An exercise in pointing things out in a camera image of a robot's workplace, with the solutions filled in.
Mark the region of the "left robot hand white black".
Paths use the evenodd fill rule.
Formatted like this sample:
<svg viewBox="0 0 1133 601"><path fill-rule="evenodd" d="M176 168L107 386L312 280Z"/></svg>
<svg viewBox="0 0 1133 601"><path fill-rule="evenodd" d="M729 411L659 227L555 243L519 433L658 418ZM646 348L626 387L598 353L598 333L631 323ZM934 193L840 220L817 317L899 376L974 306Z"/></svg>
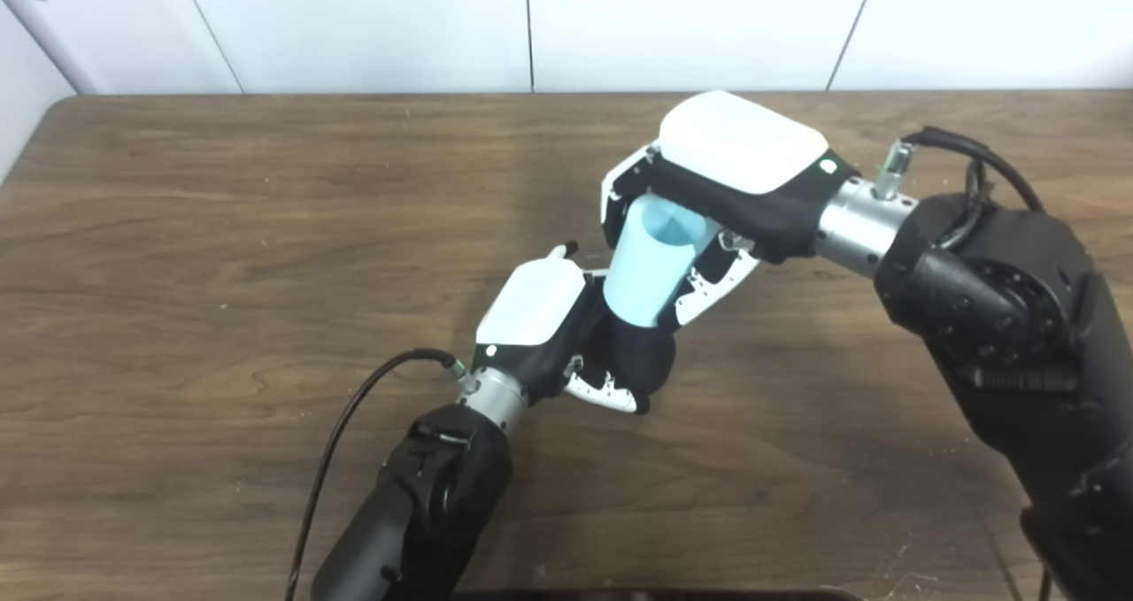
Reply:
<svg viewBox="0 0 1133 601"><path fill-rule="evenodd" d="M607 271L579 266L578 249L557 243L516 266L476 329L461 403L502 430L562 393L624 414L651 408L617 359L628 324L605 299Z"/></svg>

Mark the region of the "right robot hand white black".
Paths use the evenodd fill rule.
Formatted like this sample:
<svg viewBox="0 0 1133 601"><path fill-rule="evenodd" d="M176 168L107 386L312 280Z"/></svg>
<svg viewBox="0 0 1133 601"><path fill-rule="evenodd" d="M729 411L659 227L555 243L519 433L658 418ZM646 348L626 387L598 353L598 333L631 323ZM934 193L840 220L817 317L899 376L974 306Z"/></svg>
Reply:
<svg viewBox="0 0 1133 601"><path fill-rule="evenodd" d="M687 98L600 181L607 305L639 329L691 323L756 266L813 257L821 215L858 176L821 132L766 105Z"/></svg>

